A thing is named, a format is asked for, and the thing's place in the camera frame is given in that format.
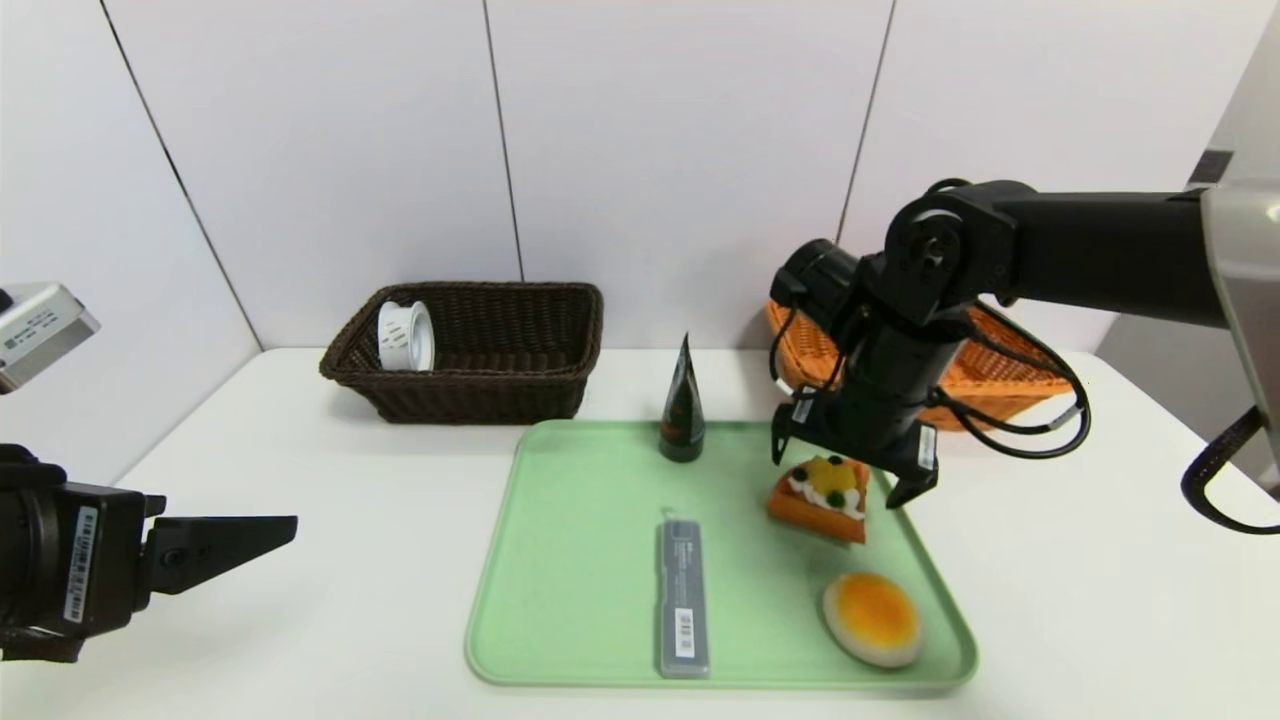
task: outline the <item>mint green tray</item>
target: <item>mint green tray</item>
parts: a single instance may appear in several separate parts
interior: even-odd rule
[[[554,420],[520,442],[466,653],[497,684],[937,689],[968,680],[973,635],[902,511],[884,510],[876,473],[867,546],[846,547],[772,520],[780,468],[769,427],[712,423],[703,456],[658,454],[654,423]],[[783,465],[819,454],[791,442]],[[710,678],[666,680],[655,665],[663,509],[701,523]],[[881,670],[827,632],[820,596],[837,575],[882,573],[924,621],[915,664]]]

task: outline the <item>brown wicker basket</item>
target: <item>brown wicker basket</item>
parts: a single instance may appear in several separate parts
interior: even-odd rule
[[[769,327],[777,334],[786,322],[788,309],[772,300],[765,305],[764,314]],[[992,320],[984,313],[970,310],[969,316],[988,337],[1000,345],[1043,359],[1043,354],[1030,346],[1018,333]],[[792,388],[801,384],[822,386],[836,365],[835,343],[809,318],[796,314],[778,346],[778,374]],[[1023,365],[992,352],[986,347],[966,342],[955,363],[942,378],[942,387],[948,395],[982,410],[997,420],[1007,420],[1027,410],[1046,397],[1069,392],[1071,383],[1057,375],[1029,365]],[[940,430],[963,430],[955,415],[945,407],[927,407],[920,418],[938,427]]]
[[[383,370],[378,311],[421,300],[430,372]],[[572,418],[600,355],[604,300],[585,283],[415,283],[384,287],[320,360],[320,374],[365,396],[389,423],[525,425]]]

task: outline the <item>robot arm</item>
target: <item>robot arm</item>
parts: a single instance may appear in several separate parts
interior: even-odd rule
[[[1261,219],[1268,213],[1270,223]],[[1253,227],[1224,233],[1224,217],[1235,225],[1252,218]],[[1257,331],[1244,337],[1240,302],[1233,304],[1228,288],[1231,278],[1215,258],[1235,247],[1226,245],[1229,236],[1242,234],[1254,254],[1271,250],[1280,258],[1280,245],[1262,242],[1266,250],[1257,249],[1260,234],[1280,240],[1276,222],[1280,193],[1260,190],[1245,191],[1242,200],[1231,188],[1039,193],[1011,181],[942,181],[899,211],[883,252],[858,259],[826,240],[812,241],[777,272],[769,295],[831,336],[846,361],[844,380],[801,388],[778,407],[774,462],[787,439],[797,437],[896,474],[890,507],[932,488],[938,477],[937,430],[918,415],[937,402],[942,374],[973,336],[968,310],[982,293],[1002,304],[1027,297],[1229,327],[1265,419],[1268,393],[1260,380],[1267,378],[1254,368],[1266,347],[1260,347]],[[1251,307],[1268,305],[1258,302],[1257,279],[1251,287]],[[1060,418],[1080,415],[1070,450],[1088,432],[1083,387],[1052,351],[1041,350],[1076,388],[1076,407]]]

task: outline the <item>black cable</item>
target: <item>black cable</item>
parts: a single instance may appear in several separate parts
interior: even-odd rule
[[[995,340],[992,340],[991,337],[988,337],[986,333],[983,333],[978,328],[974,328],[974,332],[972,334],[972,340],[974,342],[978,342],[983,347],[987,347],[988,350],[992,350],[993,352],[1004,355],[1005,357],[1009,357],[1010,360],[1014,360],[1014,361],[1029,365],[1032,368],[1037,368],[1037,369],[1047,372],[1047,373],[1052,373],[1055,375],[1059,375],[1059,377],[1066,379],[1069,383],[1071,383],[1071,389],[1075,392],[1075,404],[1071,406],[1071,409],[1069,409],[1066,413],[1064,413],[1062,415],[1060,415],[1057,419],[1055,419],[1055,420],[1052,420],[1052,421],[1050,421],[1047,424],[1043,424],[1043,425],[1014,425],[1014,424],[1010,424],[1010,423],[1005,423],[1002,420],[992,418],[991,415],[987,415],[986,413],[983,413],[980,410],[970,407],[969,405],[966,405],[966,404],[964,404],[964,402],[961,402],[959,400],[952,398],[942,388],[934,388],[932,404],[933,405],[941,405],[941,406],[951,410],[951,414],[955,415],[956,420],[966,430],[969,430],[969,433],[973,434],[973,437],[977,438],[978,442],[986,445],[987,447],[991,447],[992,450],[995,450],[997,452],[1002,452],[1002,454],[1010,455],[1012,457],[1021,457],[1021,459],[1025,459],[1025,460],[1047,460],[1047,459],[1051,459],[1051,457],[1061,457],[1062,455],[1066,455],[1068,452],[1071,452],[1073,450],[1078,448],[1084,442],[1084,438],[1088,437],[1089,429],[1093,425],[1092,413],[1089,410],[1089,396],[1085,392],[1084,384],[1080,382],[1079,377],[1076,377],[1076,374],[1071,370],[1070,365],[1068,365],[1066,361],[1062,360],[1062,357],[1060,355],[1057,355],[1056,352],[1053,352],[1052,348],[1050,348],[1047,345],[1044,345],[1043,342],[1041,342],[1039,338],[1037,338],[1036,336],[1033,336],[1029,332],[1027,332],[1018,323],[1014,323],[1012,320],[1010,320],[1009,318],[1006,318],[1004,314],[996,311],[995,309],[992,309],[989,305],[987,305],[984,302],[977,302],[975,306],[983,314],[988,315],[989,318],[995,319],[997,323],[1005,325],[1010,331],[1015,332],[1016,334],[1019,334],[1020,337],[1023,337],[1024,340],[1027,340],[1027,342],[1030,343],[1032,347],[1034,347],[1041,354],[1043,354],[1046,357],[1048,357],[1050,363],[1044,363],[1044,361],[1042,361],[1042,360],[1039,360],[1037,357],[1032,357],[1029,355],[1024,355],[1021,352],[1018,352],[1015,350],[1005,347],[1004,345],[1000,345],[998,342],[996,342]],[[1005,432],[1010,432],[1010,433],[1016,433],[1016,434],[1024,434],[1024,436],[1032,436],[1032,434],[1043,434],[1043,433],[1055,430],[1055,429],[1060,428],[1061,425],[1064,425],[1068,420],[1070,420],[1075,415],[1080,416],[1080,424],[1079,424],[1079,428],[1075,432],[1075,437],[1073,437],[1070,441],[1068,441],[1061,447],[1057,447],[1057,448],[1053,448],[1053,450],[1023,450],[1023,448],[1019,448],[1019,447],[1010,447],[1007,445],[1004,445],[1004,443],[1000,443],[1000,442],[992,439],[991,436],[988,436],[986,432],[983,432],[980,428],[978,428],[978,425],[974,423],[974,419],[978,419],[978,420],[980,420],[983,423],[987,423],[988,425],[991,425],[991,427],[993,427],[996,429],[1000,429],[1000,430],[1005,430]]]
[[[941,179],[941,181],[931,184],[929,190],[925,190],[924,193],[925,195],[933,195],[934,192],[941,192],[943,190],[951,190],[952,187],[964,187],[966,184],[973,184],[973,183],[969,182],[969,181],[966,181],[966,179],[964,179],[964,178]]]
[[[831,389],[831,386],[836,383],[836,375],[840,374],[840,369],[844,366],[845,366],[845,354],[841,352],[836,355],[836,366],[831,369],[831,375],[827,377],[826,384],[822,386],[823,392]]]

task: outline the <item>white label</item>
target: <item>white label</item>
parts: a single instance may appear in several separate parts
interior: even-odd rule
[[[97,507],[81,507],[72,539],[72,569],[67,575],[67,603],[63,618],[72,623],[84,619],[84,596],[88,593],[88,565],[93,560],[97,530]]]
[[[796,411],[791,414],[791,419],[796,423],[804,423],[809,418],[809,409],[813,407],[813,400],[801,400],[796,402]]]
[[[676,609],[676,657],[696,657],[694,652],[694,611]]]
[[[938,430],[933,425],[920,425],[920,447],[915,464],[932,470],[938,454]]]

